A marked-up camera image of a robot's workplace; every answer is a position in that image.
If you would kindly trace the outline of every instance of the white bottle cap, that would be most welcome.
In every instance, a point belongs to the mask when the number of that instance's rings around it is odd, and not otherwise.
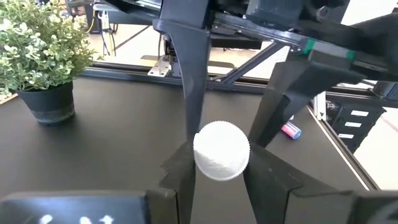
[[[203,174],[213,180],[227,181],[241,174],[248,165],[250,144],[237,126],[215,121],[195,135],[193,151]]]

